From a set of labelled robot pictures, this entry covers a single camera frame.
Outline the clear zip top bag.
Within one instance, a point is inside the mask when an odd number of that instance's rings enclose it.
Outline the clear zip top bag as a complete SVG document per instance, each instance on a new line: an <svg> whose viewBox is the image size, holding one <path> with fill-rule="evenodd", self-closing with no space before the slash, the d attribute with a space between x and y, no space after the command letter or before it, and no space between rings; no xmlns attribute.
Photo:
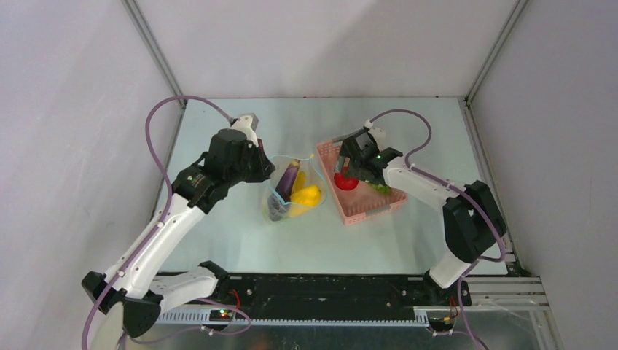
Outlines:
<svg viewBox="0 0 618 350"><path fill-rule="evenodd" d="M269 222L283 222L321 206L327 199L324 175L314 154L306 157L275 155L275 171L266 182L262 211Z"/></svg>

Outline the yellow bell pepper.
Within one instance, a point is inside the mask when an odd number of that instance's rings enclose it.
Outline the yellow bell pepper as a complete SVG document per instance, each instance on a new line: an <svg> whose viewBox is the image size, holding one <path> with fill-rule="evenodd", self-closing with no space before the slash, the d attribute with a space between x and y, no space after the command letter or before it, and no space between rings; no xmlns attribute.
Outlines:
<svg viewBox="0 0 618 350"><path fill-rule="evenodd" d="M296 217L317 206L321 201L321 189L317 185L310 185L292 193L289 216Z"/></svg>

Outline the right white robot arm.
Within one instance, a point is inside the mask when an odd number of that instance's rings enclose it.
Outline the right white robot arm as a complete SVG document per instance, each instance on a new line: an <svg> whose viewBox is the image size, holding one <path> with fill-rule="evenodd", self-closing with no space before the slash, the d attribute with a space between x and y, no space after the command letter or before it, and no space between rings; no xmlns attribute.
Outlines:
<svg viewBox="0 0 618 350"><path fill-rule="evenodd" d="M361 128L336 140L340 151L335 172L360 182L399 190L442 215L446 250L428 270L423 286L427 301L442 305L453 295L453 284L497 246L505 258L506 224L489 186L479 180L459 184L413 165L402 152L380 148L376 131Z"/></svg>

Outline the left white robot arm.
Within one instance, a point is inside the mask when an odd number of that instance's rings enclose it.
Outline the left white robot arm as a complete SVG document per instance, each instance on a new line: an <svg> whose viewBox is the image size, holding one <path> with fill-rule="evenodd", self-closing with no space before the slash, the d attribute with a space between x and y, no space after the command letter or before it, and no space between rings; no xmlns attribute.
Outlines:
<svg viewBox="0 0 618 350"><path fill-rule="evenodd" d="M155 277L183 237L232 187L265 182L274 170L250 127L221 129L208 151L178 173L164 207L117 263L105 273L91 271L83 278L82 287L98 310L108 314L121 305L120 329L137 338L172 308L199 298L216 304L226 301L228 273L214 262L161 280Z"/></svg>

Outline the dark purple eggplant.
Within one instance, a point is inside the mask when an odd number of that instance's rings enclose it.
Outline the dark purple eggplant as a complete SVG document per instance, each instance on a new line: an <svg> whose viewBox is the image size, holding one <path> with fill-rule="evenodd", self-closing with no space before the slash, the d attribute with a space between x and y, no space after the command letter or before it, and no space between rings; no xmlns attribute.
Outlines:
<svg viewBox="0 0 618 350"><path fill-rule="evenodd" d="M300 160L293 158L267 199L268 218L277 222L282 220L289 211L292 185L300 169Z"/></svg>

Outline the yellow banana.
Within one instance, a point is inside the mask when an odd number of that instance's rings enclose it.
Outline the yellow banana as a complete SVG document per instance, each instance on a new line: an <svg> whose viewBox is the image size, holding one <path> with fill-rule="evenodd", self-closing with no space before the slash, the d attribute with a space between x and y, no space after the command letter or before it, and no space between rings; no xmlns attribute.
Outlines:
<svg viewBox="0 0 618 350"><path fill-rule="evenodd" d="M305 187L307 174L304 171L298 171L294 183L292 185L291 194L295 194Z"/></svg>

